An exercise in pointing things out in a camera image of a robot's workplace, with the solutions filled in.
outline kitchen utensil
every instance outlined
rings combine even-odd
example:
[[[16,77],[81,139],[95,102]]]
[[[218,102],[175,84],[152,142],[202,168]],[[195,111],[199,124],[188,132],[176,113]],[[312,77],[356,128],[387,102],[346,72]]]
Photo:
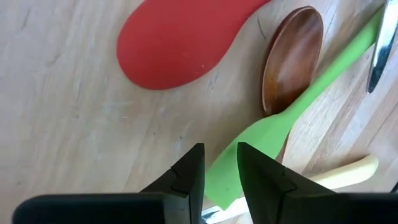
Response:
[[[315,175],[309,179],[333,190],[368,180],[373,176],[378,165],[379,160],[372,155],[368,155],[352,164]],[[246,203],[246,198],[241,197],[236,199],[226,210],[222,210],[219,206],[204,209],[201,217],[206,224],[214,224],[229,220],[246,212],[249,212],[249,207]]]
[[[270,0],[146,0],[118,37],[119,64],[133,83],[173,88],[209,72],[246,19]]]
[[[237,145],[246,142],[275,159],[287,133],[311,103],[376,41],[382,11],[378,12],[340,53],[322,76],[313,82],[285,111],[263,118],[244,130],[220,154],[206,174],[205,194],[223,209],[242,192],[236,161]]]
[[[310,85],[322,46],[323,22],[311,6],[291,12],[276,30],[262,76],[262,107],[266,116],[289,107]],[[285,140],[276,161],[282,162]]]
[[[398,0],[387,0],[381,20],[379,35],[373,52],[371,69],[368,78],[368,93],[372,93],[379,83],[386,67],[392,44],[398,28]]]

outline red utensil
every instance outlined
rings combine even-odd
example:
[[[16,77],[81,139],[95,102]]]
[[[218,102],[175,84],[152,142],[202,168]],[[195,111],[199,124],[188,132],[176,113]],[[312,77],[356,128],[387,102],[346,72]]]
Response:
[[[270,0],[146,0],[127,19],[117,43],[133,83],[177,87],[209,72],[246,19]]]

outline green spatula handle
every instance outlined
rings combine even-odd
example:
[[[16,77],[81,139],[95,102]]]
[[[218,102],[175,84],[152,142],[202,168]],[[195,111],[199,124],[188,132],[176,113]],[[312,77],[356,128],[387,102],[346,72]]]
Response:
[[[286,115],[296,120],[300,115],[335,81],[352,63],[354,63],[365,51],[375,43],[377,39],[378,27],[381,23],[382,8],[377,11],[373,18],[358,33],[358,35],[348,44],[348,46],[333,61],[328,69],[318,80],[301,94],[294,103],[286,109]]]

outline wood grain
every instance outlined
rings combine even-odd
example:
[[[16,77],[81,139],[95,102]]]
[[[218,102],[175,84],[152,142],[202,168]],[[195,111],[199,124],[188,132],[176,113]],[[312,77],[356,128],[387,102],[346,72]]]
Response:
[[[196,142],[205,143],[209,166],[261,117],[265,49],[288,13],[307,5],[321,13],[319,74],[382,0],[274,0],[248,19],[211,72],[167,91],[133,85],[116,60],[118,32],[141,2],[0,2],[0,223],[38,194],[140,191]],[[286,166],[317,174],[371,153],[380,160],[376,175],[341,190],[393,187],[396,45],[372,95],[365,88],[369,49],[305,112],[290,134]]]

